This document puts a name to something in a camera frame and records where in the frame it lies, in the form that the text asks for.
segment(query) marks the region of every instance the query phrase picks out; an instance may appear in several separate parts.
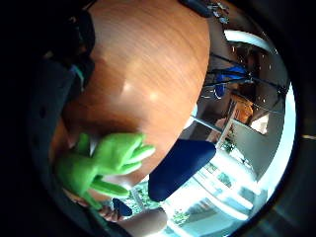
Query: wooden surface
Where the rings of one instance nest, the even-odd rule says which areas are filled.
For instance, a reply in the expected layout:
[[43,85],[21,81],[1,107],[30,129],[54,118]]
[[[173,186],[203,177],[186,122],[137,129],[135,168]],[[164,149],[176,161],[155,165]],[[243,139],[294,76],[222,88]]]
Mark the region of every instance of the wooden surface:
[[156,153],[130,175],[107,177],[132,187],[166,156],[198,100],[208,64],[208,24],[176,0],[98,1],[90,12],[96,68],[63,119],[72,142],[80,131],[145,133]]

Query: blue object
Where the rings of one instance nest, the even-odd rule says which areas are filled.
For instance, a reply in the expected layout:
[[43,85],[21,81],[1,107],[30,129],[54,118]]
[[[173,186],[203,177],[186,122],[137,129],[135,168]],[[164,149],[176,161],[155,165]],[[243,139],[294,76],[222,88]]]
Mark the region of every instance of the blue object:
[[[246,73],[246,69],[242,66],[233,66],[225,69],[226,71],[231,72],[239,72],[239,73]],[[215,82],[222,82],[224,81],[224,77],[228,77],[230,79],[242,79],[242,76],[237,75],[223,75],[223,74],[216,74]],[[221,99],[225,95],[225,87],[224,84],[216,85],[214,89],[214,96],[216,99]]]
[[215,155],[213,143],[178,139],[166,158],[149,175],[148,194],[162,201],[183,185]]
[[129,208],[124,202],[122,202],[120,199],[113,198],[112,200],[114,209],[118,210],[118,213],[122,216],[131,216],[132,210]]

